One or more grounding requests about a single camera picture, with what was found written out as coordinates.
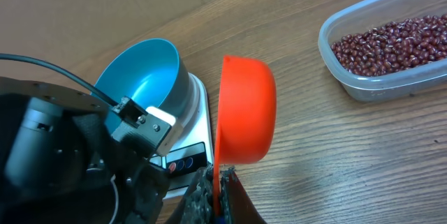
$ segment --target white scale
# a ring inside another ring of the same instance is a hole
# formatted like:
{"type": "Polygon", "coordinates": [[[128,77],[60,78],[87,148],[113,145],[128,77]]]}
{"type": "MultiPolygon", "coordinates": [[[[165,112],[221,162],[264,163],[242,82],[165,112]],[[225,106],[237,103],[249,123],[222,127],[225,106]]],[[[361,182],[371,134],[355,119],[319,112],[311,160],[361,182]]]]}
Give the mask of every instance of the white scale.
{"type": "Polygon", "coordinates": [[[210,112],[208,110],[205,85],[193,74],[189,73],[189,102],[185,113],[178,120],[183,126],[183,133],[166,157],[153,156],[151,163],[169,169],[172,175],[170,188],[164,199],[185,194],[196,174],[197,165],[214,163],[210,112]]]}

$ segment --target orange bowl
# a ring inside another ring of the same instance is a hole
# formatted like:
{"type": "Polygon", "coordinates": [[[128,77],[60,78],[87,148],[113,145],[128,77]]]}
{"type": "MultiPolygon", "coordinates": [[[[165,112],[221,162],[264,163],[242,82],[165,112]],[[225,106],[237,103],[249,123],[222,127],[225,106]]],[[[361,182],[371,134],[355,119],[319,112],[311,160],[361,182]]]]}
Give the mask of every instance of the orange bowl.
{"type": "Polygon", "coordinates": [[[219,165],[248,164],[262,159],[272,143],[276,111],[276,86],[267,64],[225,56],[214,151],[215,206],[219,206],[219,165]]]}

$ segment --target red bean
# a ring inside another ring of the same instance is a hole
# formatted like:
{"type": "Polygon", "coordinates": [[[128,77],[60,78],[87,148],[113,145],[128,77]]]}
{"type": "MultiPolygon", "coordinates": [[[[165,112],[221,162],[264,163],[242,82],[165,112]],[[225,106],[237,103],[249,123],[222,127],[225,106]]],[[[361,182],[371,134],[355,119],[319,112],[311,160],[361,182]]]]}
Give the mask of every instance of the red bean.
{"type": "Polygon", "coordinates": [[[447,13],[407,18],[365,33],[348,34],[330,45],[351,73],[376,77],[447,58],[447,13]]]}

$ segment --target scale button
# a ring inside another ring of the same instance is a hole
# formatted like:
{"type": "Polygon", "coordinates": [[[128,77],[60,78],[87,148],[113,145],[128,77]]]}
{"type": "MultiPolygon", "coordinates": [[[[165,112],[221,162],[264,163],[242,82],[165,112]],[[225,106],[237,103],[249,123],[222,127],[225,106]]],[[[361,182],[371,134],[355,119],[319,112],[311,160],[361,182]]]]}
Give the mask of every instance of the scale button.
{"type": "Polygon", "coordinates": [[[183,169],[184,167],[184,161],[183,160],[179,160],[177,162],[177,171],[180,171],[181,169],[183,169]]]}
{"type": "Polygon", "coordinates": [[[193,166],[193,159],[191,157],[189,157],[186,160],[186,168],[190,168],[191,166],[193,166]]]}
{"type": "Polygon", "coordinates": [[[173,173],[174,171],[175,171],[175,167],[177,166],[177,164],[175,164],[175,162],[172,162],[170,165],[169,165],[169,171],[170,171],[170,173],[173,173]]]}

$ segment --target screw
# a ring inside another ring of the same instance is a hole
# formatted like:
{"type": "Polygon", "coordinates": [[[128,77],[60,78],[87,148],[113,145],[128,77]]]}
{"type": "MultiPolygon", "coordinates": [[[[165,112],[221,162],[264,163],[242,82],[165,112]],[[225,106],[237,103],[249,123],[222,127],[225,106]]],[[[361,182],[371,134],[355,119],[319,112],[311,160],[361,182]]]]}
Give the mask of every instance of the screw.
{"type": "Polygon", "coordinates": [[[144,116],[139,116],[138,122],[140,122],[140,124],[144,124],[146,122],[146,118],[144,118],[144,116]]]}

